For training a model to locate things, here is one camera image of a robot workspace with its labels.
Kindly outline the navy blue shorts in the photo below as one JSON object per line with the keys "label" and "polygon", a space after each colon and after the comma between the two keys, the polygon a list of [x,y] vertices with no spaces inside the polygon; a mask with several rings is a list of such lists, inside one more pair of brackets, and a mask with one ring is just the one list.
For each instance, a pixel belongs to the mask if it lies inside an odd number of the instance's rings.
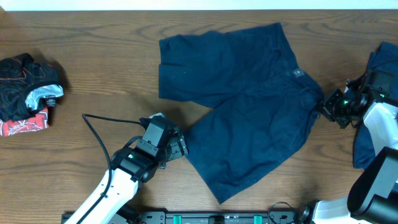
{"label": "navy blue shorts", "polygon": [[188,160],[219,203],[306,142],[323,99],[279,23],[159,41],[159,97],[210,112],[185,132]]}

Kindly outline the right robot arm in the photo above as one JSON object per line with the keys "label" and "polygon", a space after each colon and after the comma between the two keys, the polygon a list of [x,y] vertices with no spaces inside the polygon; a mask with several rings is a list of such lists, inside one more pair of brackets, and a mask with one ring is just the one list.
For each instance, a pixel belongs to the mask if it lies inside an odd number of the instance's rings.
{"label": "right robot arm", "polygon": [[376,156],[348,196],[307,205],[298,223],[397,223],[397,101],[369,88],[352,95],[336,91],[323,107],[337,122],[362,119]]}

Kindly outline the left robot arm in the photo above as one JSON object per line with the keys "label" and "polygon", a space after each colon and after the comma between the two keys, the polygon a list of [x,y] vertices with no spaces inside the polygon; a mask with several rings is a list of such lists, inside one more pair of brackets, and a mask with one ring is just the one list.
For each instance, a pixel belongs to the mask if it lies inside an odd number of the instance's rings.
{"label": "left robot arm", "polygon": [[185,138],[178,127],[150,124],[143,136],[132,137],[114,153],[98,186],[65,223],[110,223],[157,169],[187,154]]}

